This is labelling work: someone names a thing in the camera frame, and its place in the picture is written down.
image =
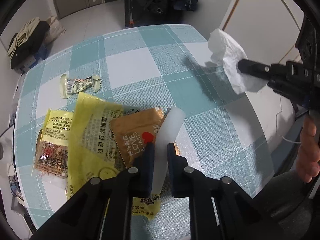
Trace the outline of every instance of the finger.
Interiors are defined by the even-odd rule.
[[[307,157],[304,149],[302,147],[298,150],[298,160],[299,164],[303,167],[306,174],[310,176],[317,176],[319,174],[319,164],[316,162],[311,162],[309,158]]]
[[[309,183],[312,180],[312,177],[306,174],[305,170],[301,166],[300,162],[296,163],[296,169],[299,177],[306,183]]]
[[[301,147],[306,152],[308,158],[313,162],[320,161],[320,149],[318,144],[315,142],[315,139],[308,135],[305,130],[303,129],[300,133],[300,141]]]
[[[308,135],[315,136],[317,127],[309,115],[304,118],[302,127]]]

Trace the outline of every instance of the silver object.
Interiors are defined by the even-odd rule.
[[[193,171],[195,170],[194,168],[190,167],[190,166],[186,166],[183,169],[186,173],[193,173]]]
[[[222,177],[222,182],[229,185],[232,182],[232,179],[228,176],[224,176]]]
[[[100,178],[94,177],[94,178],[90,179],[90,183],[91,183],[92,185],[97,185],[97,184],[100,183],[100,180],[101,180]]]
[[[138,168],[137,167],[131,167],[128,169],[128,172],[131,174],[137,173],[138,172]]]
[[[294,75],[294,67],[293,67],[293,65],[291,64],[291,75],[293,76]]]

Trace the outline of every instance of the table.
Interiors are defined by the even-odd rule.
[[[273,176],[259,120],[245,93],[231,88],[212,63],[207,41],[190,25],[154,25],[105,34],[67,48],[31,69],[15,125],[17,174],[38,228],[66,201],[62,189],[32,174],[36,139],[48,108],[73,111],[77,95],[61,99],[59,81],[98,74],[95,96],[141,109],[181,108],[186,119],[176,139],[181,155],[206,176],[232,177],[249,195]],[[187,199],[162,195],[153,221],[132,219],[132,239],[181,239],[190,234]]]

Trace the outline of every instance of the floor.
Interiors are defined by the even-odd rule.
[[[60,22],[66,32],[48,46],[48,57],[88,38],[124,29],[124,0],[78,11]]]

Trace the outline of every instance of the white tissue paper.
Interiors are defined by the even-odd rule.
[[[245,91],[258,92],[267,84],[266,80],[240,72],[237,64],[241,59],[247,59],[247,55],[229,34],[220,29],[215,29],[210,34],[208,48],[212,52],[212,62],[223,66],[223,70],[237,94]]]

